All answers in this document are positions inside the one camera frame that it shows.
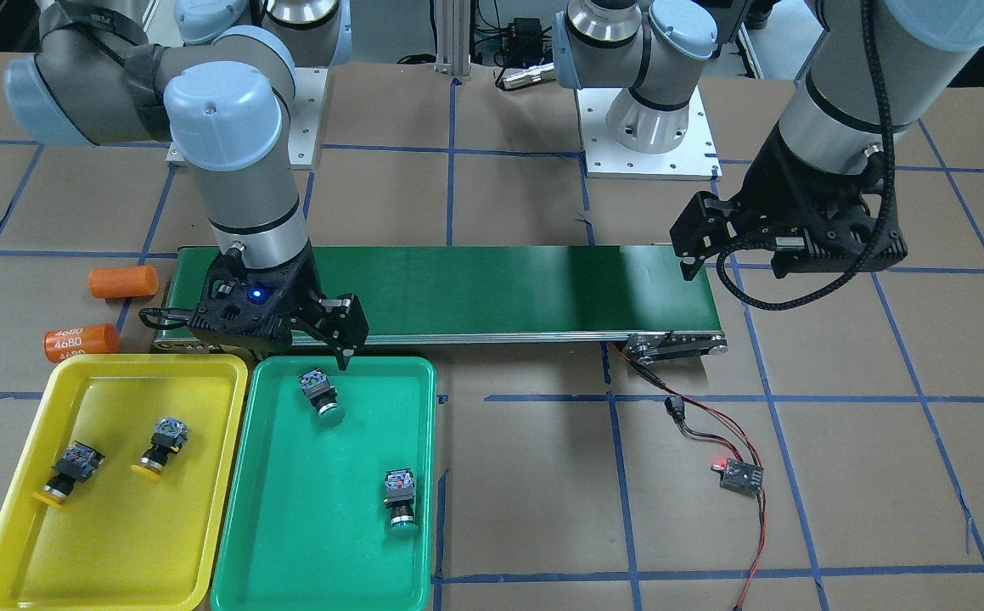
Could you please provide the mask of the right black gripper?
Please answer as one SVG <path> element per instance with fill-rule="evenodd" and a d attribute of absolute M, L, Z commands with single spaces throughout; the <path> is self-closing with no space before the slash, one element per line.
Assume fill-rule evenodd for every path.
<path fill-rule="evenodd" d="M 205 271 L 200 302 L 188 329 L 205 343 L 250 350 L 287 350 L 299 329 L 332 349 L 347 371 L 366 344 L 368 320 L 356 294 L 324 298 L 311 244 L 281 266 L 249 268 L 230 250 Z"/>

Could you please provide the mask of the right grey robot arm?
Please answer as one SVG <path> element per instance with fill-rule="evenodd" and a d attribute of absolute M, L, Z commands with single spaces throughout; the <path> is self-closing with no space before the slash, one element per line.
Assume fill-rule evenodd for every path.
<path fill-rule="evenodd" d="M 14 118 L 47 146 L 172 143 L 205 202 L 217 254 L 192 309 L 142 324 L 263 353 L 301 330 L 340 370 L 366 344 L 353 293 L 324 293 L 290 169 L 296 59 L 237 7 L 195 45 L 154 45 L 128 1 L 42 1 L 40 49 L 3 75 Z"/>

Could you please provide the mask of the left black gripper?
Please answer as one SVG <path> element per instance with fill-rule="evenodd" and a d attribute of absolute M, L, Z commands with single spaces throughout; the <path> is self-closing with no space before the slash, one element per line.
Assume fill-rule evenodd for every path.
<path fill-rule="evenodd" d="M 844 273 L 871 238 L 876 220 L 862 197 L 883 193 L 884 170 L 883 152 L 875 150 L 862 158 L 859 174 L 821 171 L 797 158 L 782 137 L 768 137 L 734 200 L 697 191 L 671 225 L 684 281 L 694 281 L 705 260 L 732 243 L 733 224 L 739 233 L 766 240 L 803 240 L 801 249 L 776 251 L 772 268 L 778 278 Z"/>

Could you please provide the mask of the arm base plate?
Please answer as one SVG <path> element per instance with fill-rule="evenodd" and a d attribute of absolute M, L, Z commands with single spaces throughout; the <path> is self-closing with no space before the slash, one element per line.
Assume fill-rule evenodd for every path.
<path fill-rule="evenodd" d="M 723 174 L 699 88 L 674 111 L 643 107 L 627 89 L 576 92 L 590 177 L 702 179 Z"/>
<path fill-rule="evenodd" d="M 326 73 L 298 69 L 287 102 L 258 67 L 235 61 L 197 64 L 172 78 L 163 93 L 172 144 L 184 161 L 208 171 L 246 169 L 282 140 L 289 120 L 290 166 L 313 162 Z"/>

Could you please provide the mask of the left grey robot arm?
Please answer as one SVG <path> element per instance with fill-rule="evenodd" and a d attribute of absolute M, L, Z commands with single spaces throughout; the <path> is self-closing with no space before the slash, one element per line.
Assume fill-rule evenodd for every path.
<path fill-rule="evenodd" d="M 700 81 L 724 178 L 723 197 L 739 190 L 751 156 L 795 91 L 791 80 L 752 80 L 740 52 L 717 60 Z M 896 273 L 984 274 L 984 88 L 949 88 L 897 147 L 902 230 L 910 256 Z M 559 177 L 546 198 L 548 226 L 534 243 L 585 246 L 657 241 L 670 255 L 667 229 L 706 180 Z"/>

